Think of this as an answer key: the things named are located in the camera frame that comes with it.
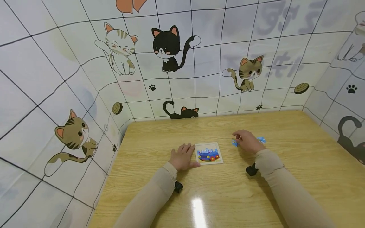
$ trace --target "blue puzzle piece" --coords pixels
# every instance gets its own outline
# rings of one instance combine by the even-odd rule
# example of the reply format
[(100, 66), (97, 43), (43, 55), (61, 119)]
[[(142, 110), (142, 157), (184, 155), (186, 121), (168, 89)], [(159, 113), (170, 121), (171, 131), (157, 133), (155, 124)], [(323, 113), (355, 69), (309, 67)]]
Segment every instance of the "blue puzzle piece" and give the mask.
[(264, 137), (257, 137), (257, 140), (259, 140), (262, 144), (266, 143), (266, 139)]
[(235, 147), (238, 147), (238, 142), (236, 142), (236, 140), (232, 140), (232, 145), (234, 145)]

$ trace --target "tabby cat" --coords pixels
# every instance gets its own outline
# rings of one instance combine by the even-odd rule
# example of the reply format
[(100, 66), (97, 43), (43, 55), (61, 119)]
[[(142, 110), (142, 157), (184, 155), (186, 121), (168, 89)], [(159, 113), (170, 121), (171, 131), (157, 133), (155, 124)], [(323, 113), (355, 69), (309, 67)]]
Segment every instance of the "tabby cat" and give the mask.
[(134, 44), (137, 42), (138, 37), (128, 35), (122, 30), (114, 29), (106, 22), (104, 26), (107, 32), (105, 36), (106, 43), (101, 40), (96, 40), (95, 45), (108, 53), (110, 67), (118, 75), (134, 74), (136, 69), (128, 56), (134, 53)]
[(46, 164), (45, 175), (53, 175), (58, 168), (68, 160), (78, 163), (86, 162), (91, 158), (97, 149), (97, 142), (89, 137), (89, 127), (85, 121), (76, 116), (71, 109), (70, 116), (65, 126), (58, 126), (54, 129), (57, 138), (69, 149), (76, 150), (82, 148), (84, 158), (78, 158), (72, 154), (61, 152), (54, 155)]
[(185, 119), (185, 118), (197, 118), (199, 117), (198, 111), (199, 108), (195, 108), (195, 109), (187, 109), (186, 107), (182, 107), (181, 108), (181, 114), (177, 114), (177, 113), (169, 113), (166, 109), (166, 105), (167, 104), (175, 104), (175, 102), (173, 101), (165, 101), (163, 104), (163, 109), (166, 112), (167, 115), (170, 116), (170, 119), (174, 120), (174, 119)]
[(260, 76), (262, 71), (261, 62), (263, 58), (264, 58), (263, 56), (260, 56), (253, 60), (248, 60), (247, 58), (242, 59), (241, 64), (239, 65), (239, 72), (238, 72), (240, 78), (243, 79), (240, 87), (238, 86), (237, 83), (236, 72), (233, 69), (225, 69), (222, 74), (225, 77), (231, 76), (233, 78), (236, 89), (239, 89), (241, 91), (252, 91), (254, 90), (252, 79)]

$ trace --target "cat tail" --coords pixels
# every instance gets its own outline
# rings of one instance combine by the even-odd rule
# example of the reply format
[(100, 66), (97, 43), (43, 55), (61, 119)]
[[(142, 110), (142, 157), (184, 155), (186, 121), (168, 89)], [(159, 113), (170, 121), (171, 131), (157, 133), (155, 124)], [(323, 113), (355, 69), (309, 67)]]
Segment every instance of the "cat tail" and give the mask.
[(174, 105), (175, 104), (175, 102), (173, 102), (173, 101), (165, 101), (164, 102), (164, 104), (162, 105), (162, 107), (164, 108), (164, 111), (166, 112), (166, 114), (167, 115), (169, 115), (169, 116), (171, 116), (171, 114), (167, 111), (167, 109), (166, 109), (166, 105), (167, 104), (172, 104), (172, 105)]
[(55, 154), (51, 159), (49, 159), (45, 166), (45, 175), (47, 177), (52, 176), (65, 161), (71, 160), (78, 163), (83, 163), (86, 162), (87, 159), (89, 159), (89, 157), (78, 158), (76, 156), (73, 156), (72, 154), (64, 152)]
[(108, 45), (106, 43), (104, 43), (103, 41), (101, 41), (101, 40), (96, 40), (95, 41), (95, 45), (98, 48), (104, 50), (108, 54), (108, 57), (109, 57), (109, 65), (114, 70), (114, 67), (113, 67), (114, 66), (113, 55), (112, 55), (112, 52), (109, 49)]
[(195, 46), (199, 45), (200, 42), (201, 42), (201, 39), (200, 39), (199, 36), (191, 36), (191, 37), (188, 38), (188, 40), (185, 42), (184, 52), (182, 54), (181, 64), (180, 64), (180, 66), (177, 67), (178, 69), (180, 69), (184, 66), (185, 60), (186, 60), (186, 54), (188, 53), (188, 50), (192, 47), (195, 47)]
[(352, 120), (357, 128), (360, 128), (362, 126), (361, 122), (358, 119), (356, 119), (355, 117), (353, 117), (353, 116), (345, 116), (338, 123), (338, 133), (340, 133), (340, 136), (343, 136), (342, 126), (348, 120)]
[(233, 69), (225, 69), (222, 72), (222, 75), (224, 77), (232, 77), (234, 80), (234, 85), (236, 86), (236, 89), (242, 90), (239, 86), (238, 86), (238, 82), (237, 82), (237, 74)]

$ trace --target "black cat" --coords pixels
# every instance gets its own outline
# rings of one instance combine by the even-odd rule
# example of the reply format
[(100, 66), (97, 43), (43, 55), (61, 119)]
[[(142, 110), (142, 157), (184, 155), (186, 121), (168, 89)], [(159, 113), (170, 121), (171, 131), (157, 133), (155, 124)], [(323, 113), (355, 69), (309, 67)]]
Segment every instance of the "black cat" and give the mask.
[(195, 108), (195, 109), (187, 109), (186, 107), (182, 107), (181, 108), (181, 114), (176, 114), (176, 113), (173, 113), (173, 114), (170, 114), (167, 109), (166, 109), (166, 105), (167, 104), (175, 104), (175, 102), (173, 101), (165, 101), (165, 103), (163, 104), (163, 108), (164, 108), (164, 111), (166, 112), (167, 115), (170, 116), (170, 118), (172, 120), (174, 119), (185, 119), (185, 118), (197, 118), (199, 117), (199, 114), (198, 114), (198, 111), (199, 109), (198, 108)]
[(182, 68), (188, 50), (191, 47), (200, 44), (201, 41), (198, 36), (191, 36), (188, 38), (184, 46), (181, 64), (178, 65), (174, 57), (180, 51), (180, 35), (177, 27), (175, 25), (172, 26), (170, 31), (161, 31), (157, 28), (152, 28), (152, 34), (155, 38), (153, 40), (153, 49), (157, 57), (164, 59), (164, 63), (162, 64), (163, 72), (175, 72)]
[(354, 147), (351, 139), (347, 138), (342, 133), (342, 126), (348, 120), (352, 120), (357, 128), (360, 128), (362, 126), (361, 122), (355, 117), (345, 116), (338, 123), (338, 132), (340, 133), (340, 137), (338, 138), (337, 142), (343, 148), (345, 148), (345, 150), (347, 150), (354, 158), (356, 158), (359, 162), (365, 165), (365, 142), (362, 142), (357, 145), (357, 147)]

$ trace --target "cat wallpaper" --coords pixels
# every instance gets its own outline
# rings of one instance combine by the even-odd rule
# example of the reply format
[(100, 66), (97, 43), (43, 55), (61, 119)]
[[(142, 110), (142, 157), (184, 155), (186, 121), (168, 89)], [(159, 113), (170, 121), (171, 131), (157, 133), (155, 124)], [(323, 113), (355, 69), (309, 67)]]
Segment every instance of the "cat wallpaper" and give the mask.
[(135, 121), (297, 109), (365, 163), (362, 0), (2, 0), (0, 17), (0, 227), (87, 227)]

